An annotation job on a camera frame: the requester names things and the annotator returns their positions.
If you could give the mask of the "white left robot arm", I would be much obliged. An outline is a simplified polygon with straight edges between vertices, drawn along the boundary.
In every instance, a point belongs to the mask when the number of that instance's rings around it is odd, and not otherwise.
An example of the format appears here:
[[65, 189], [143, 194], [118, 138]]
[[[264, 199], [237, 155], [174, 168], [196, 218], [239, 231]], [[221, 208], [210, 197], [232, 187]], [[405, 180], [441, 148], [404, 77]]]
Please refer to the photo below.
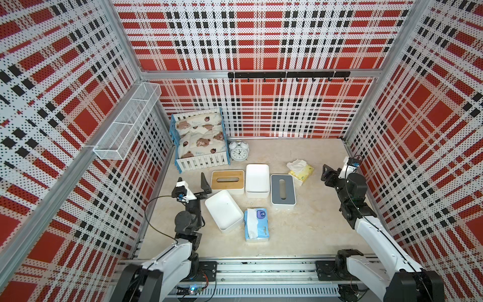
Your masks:
[[143, 264], [124, 268], [110, 301], [162, 301], [184, 279], [194, 279], [199, 271], [197, 249], [205, 226], [201, 201], [212, 193], [206, 176], [201, 174], [201, 191], [193, 193], [179, 178], [171, 198], [184, 205], [175, 219], [174, 241], [167, 249]]

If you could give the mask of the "bamboo tissue box lid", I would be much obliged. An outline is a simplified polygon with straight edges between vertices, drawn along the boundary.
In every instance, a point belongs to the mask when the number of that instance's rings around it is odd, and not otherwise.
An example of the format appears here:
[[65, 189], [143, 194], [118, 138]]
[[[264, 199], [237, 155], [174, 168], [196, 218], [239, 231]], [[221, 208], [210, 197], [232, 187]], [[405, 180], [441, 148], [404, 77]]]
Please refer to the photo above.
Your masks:
[[243, 195], [245, 172], [243, 170], [213, 171], [210, 186], [213, 193], [227, 190], [231, 195]]

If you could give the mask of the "white tissue box base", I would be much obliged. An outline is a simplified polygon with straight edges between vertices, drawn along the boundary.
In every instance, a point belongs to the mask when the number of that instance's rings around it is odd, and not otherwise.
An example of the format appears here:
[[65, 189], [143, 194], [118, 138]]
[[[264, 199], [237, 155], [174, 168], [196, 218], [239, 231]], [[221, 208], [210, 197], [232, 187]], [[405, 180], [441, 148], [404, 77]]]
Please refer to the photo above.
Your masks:
[[229, 233], [244, 222], [244, 213], [227, 190], [222, 190], [205, 201], [215, 224], [222, 233]]

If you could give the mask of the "yellow tissue paper pack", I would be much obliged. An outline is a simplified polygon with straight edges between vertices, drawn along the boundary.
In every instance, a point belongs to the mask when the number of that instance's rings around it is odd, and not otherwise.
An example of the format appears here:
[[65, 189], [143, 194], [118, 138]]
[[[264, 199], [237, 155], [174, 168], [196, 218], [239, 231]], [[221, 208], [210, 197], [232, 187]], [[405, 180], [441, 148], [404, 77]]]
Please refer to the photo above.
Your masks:
[[314, 168], [302, 159], [297, 159], [286, 164], [289, 174], [293, 177], [295, 185], [302, 186], [312, 175]]

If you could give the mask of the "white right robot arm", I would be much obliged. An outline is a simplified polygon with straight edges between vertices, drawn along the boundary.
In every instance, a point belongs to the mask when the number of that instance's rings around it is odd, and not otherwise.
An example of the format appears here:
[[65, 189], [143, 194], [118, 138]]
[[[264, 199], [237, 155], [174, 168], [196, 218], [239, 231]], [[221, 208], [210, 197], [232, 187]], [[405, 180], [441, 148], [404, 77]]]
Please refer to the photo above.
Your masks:
[[373, 263], [355, 249], [339, 250], [336, 272], [345, 278], [359, 279], [381, 301], [444, 301], [442, 278], [409, 256], [366, 203], [365, 177], [349, 172], [357, 167], [356, 162], [337, 170], [324, 165], [321, 180], [336, 191], [342, 216], [367, 242], [379, 261]]

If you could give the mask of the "blue tissue paper pack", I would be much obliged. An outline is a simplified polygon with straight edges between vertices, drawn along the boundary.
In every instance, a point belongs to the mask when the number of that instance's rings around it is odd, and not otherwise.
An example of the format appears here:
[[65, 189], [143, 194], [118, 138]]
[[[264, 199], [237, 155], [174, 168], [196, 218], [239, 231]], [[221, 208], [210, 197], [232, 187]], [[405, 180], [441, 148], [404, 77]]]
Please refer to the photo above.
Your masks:
[[270, 239], [266, 208], [248, 208], [244, 214], [245, 240], [266, 242]]

